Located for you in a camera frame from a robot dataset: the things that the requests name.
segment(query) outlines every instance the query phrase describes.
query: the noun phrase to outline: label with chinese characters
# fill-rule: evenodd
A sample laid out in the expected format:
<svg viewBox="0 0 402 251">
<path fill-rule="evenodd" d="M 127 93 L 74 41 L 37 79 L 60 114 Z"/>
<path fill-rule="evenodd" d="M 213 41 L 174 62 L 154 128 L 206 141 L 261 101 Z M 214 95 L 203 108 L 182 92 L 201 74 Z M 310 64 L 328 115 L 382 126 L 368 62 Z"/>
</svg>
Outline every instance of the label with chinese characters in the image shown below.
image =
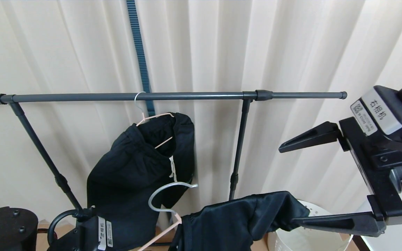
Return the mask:
<svg viewBox="0 0 402 251">
<path fill-rule="evenodd" d="M 356 101 L 351 105 L 351 111 L 356 117 L 356 120 L 359 123 L 359 126 L 362 128 L 364 133 L 368 135 L 372 135 L 378 128 L 376 127 L 375 122 L 373 122 L 372 118 L 370 117 L 367 110 L 365 110 L 364 106 L 362 105 L 361 101 Z"/>
<path fill-rule="evenodd" d="M 381 99 L 375 89 L 371 89 L 369 92 L 364 94 L 362 96 L 362 101 L 386 135 L 390 135 L 401 129 L 402 125 L 398 122 L 392 111 L 387 107 L 386 103 Z"/>
<path fill-rule="evenodd" d="M 106 250 L 106 221 L 99 216 L 99 250 Z"/>
<path fill-rule="evenodd" d="M 113 247 L 113 227 L 110 221 L 106 221 L 106 240 L 110 248 Z"/>
</svg>

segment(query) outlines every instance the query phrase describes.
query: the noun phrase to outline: silver hanger hook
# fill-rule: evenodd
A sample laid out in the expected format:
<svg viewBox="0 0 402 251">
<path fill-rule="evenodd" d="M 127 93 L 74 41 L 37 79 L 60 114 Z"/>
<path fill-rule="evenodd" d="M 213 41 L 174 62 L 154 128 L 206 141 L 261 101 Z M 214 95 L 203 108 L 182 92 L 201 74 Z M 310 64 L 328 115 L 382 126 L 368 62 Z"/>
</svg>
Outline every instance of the silver hanger hook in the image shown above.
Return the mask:
<svg viewBox="0 0 402 251">
<path fill-rule="evenodd" d="M 155 206 L 153 206 L 153 204 L 152 204 L 151 202 L 152 202 L 153 198 L 156 196 L 156 194 L 159 194 L 159 192 L 161 192 L 162 190 L 167 189 L 167 188 L 172 187 L 172 186 L 178 186 L 178 185 L 180 185 L 180 186 L 186 186 L 186 187 L 188 187 L 188 188 L 195 188 L 195 187 L 198 187 L 198 184 L 193 184 L 193 185 L 191 185 L 191 184 L 188 184 L 188 183 L 185 183 L 185 182 L 173 182 L 173 183 L 166 184 L 166 185 L 164 185 L 164 186 L 158 188 L 154 193 L 152 193 L 152 195 L 151 195 L 150 198 L 148 199 L 148 206 L 149 206 L 153 211 L 157 211 L 157 212 L 171 212 L 171 213 L 173 213 L 173 214 L 177 214 L 174 210 L 171 210 L 171 209 L 159 209 L 159 208 L 156 208 Z"/>
<path fill-rule="evenodd" d="M 136 103 L 136 98 L 137 98 L 137 96 L 139 96 L 139 94 L 141 94 L 141 93 L 146 93 L 146 92 L 138 92 L 138 93 L 136 94 L 136 96 L 134 97 L 134 105 L 135 105 L 137 108 L 139 108 L 139 110 L 141 110 L 142 115 L 143 115 L 143 114 L 144 114 L 144 111 L 143 111 L 142 108 L 140 108 L 140 107 L 137 105 L 137 103 Z"/>
</svg>

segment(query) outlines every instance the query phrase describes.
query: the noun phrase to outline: clothes rack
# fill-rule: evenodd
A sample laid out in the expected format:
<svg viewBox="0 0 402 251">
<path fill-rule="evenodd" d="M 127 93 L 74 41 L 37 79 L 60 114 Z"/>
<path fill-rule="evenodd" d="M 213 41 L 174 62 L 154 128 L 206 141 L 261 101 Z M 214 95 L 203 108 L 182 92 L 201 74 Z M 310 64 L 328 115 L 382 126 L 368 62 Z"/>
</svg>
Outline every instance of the clothes rack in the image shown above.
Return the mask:
<svg viewBox="0 0 402 251">
<path fill-rule="evenodd" d="M 55 176 L 57 185 L 67 195 L 77 210 L 76 218 L 84 218 L 84 209 L 75 198 L 66 178 L 58 171 L 34 129 L 29 123 L 20 103 L 24 102 L 65 102 L 65 101 L 128 101 L 134 100 L 137 93 L 76 93 L 76 94 L 29 94 L 6 95 L 0 93 L 0 105 L 9 104 L 20 120 L 30 139 L 45 160 L 49 169 Z M 247 115 L 252 101 L 266 101 L 271 99 L 298 99 L 298 98 L 333 98 L 345 99 L 346 92 L 272 92 L 255 90 L 251 92 L 146 92 L 137 96 L 136 100 L 243 100 L 241 120 L 236 147 L 233 172 L 230 176 L 229 200 L 233 200 L 238 183 L 238 169 L 246 130 Z"/>
</svg>

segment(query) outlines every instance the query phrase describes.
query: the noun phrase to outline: white laundry basket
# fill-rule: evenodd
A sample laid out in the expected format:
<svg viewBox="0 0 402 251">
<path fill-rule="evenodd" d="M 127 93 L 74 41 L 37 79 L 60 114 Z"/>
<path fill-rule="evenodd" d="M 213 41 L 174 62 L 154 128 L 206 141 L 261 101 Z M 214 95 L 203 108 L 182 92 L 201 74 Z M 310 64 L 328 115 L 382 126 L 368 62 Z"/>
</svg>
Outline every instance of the white laundry basket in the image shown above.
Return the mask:
<svg viewBox="0 0 402 251">
<path fill-rule="evenodd" d="M 309 210 L 309 216 L 330 215 L 327 210 L 312 203 L 301 201 Z M 341 235 L 298 227 L 291 232 L 277 230 L 268 235 L 269 251 L 344 251 L 353 235 L 342 240 Z"/>
</svg>

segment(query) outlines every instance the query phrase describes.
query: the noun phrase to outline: clothes hanger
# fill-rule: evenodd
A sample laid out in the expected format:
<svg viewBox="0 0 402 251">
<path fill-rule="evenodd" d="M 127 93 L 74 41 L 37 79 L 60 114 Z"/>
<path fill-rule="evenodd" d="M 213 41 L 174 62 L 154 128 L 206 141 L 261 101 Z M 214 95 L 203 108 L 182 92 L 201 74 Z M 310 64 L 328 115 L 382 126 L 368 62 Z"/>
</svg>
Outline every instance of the clothes hanger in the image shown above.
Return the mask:
<svg viewBox="0 0 402 251">
<path fill-rule="evenodd" d="M 142 120 L 141 120 L 139 123 L 137 123 L 136 126 L 139 126 L 140 124 L 142 124 L 142 123 L 143 123 L 144 121 L 146 121 L 147 119 L 153 119 L 153 118 L 155 118 L 155 117 L 162 116 L 162 115 L 170 115 L 170 116 L 174 117 L 171 113 L 162 113 L 162 114 L 158 114 L 158 115 L 155 115 L 155 116 L 145 117 L 144 111 L 143 111 L 142 108 L 140 108 L 140 107 L 137 105 L 137 103 L 136 103 L 136 98 L 137 98 L 137 96 L 139 96 L 139 94 L 141 94 L 141 93 L 145 93 L 145 92 L 138 92 L 138 93 L 136 94 L 136 96 L 134 97 L 134 105 L 136 105 L 136 107 L 139 108 L 139 109 L 141 110 L 141 112 L 142 112 Z M 156 146 L 155 149 L 157 149 L 157 148 L 160 147 L 161 145 L 167 143 L 167 142 L 168 142 L 169 140 L 171 140 L 172 138 L 173 138 L 173 136 L 172 136 L 172 137 L 169 137 L 169 138 L 166 139 L 164 142 L 162 142 L 161 144 L 159 144 L 158 146 Z"/>
<path fill-rule="evenodd" d="M 163 235 L 165 235 L 166 233 L 168 233 L 170 230 L 174 229 L 177 225 L 182 224 L 182 219 L 181 216 L 179 216 L 179 214 L 172 210 L 172 209 L 160 209 L 160 208 L 156 208 L 155 206 L 153 206 L 153 204 L 151 203 L 153 201 L 153 198 L 156 196 L 156 194 L 159 194 L 159 192 L 161 192 L 164 189 L 167 189 L 169 187 L 172 186 L 177 186 L 177 185 L 181 185 L 181 186 L 186 186 L 188 188 L 195 188 L 198 187 L 198 184 L 188 184 L 185 182 L 173 182 L 173 183 L 169 183 L 166 184 L 162 187 L 160 187 L 159 189 L 157 189 L 154 193 L 152 193 L 152 195 L 150 196 L 150 198 L 148 199 L 148 206 L 153 210 L 153 211 L 157 211 L 157 212 L 170 212 L 174 214 L 174 217 L 176 217 L 177 222 L 175 222 L 174 224 L 172 224 L 171 226 L 169 226 L 166 230 L 162 231 L 159 235 L 156 235 L 155 238 L 151 239 L 149 242 L 147 242 L 147 244 L 143 245 L 142 248 L 139 248 L 137 251 L 143 251 L 145 250 L 148 246 L 150 246 L 152 243 L 154 243 L 155 241 L 157 241 L 159 238 L 161 238 Z"/>
</svg>

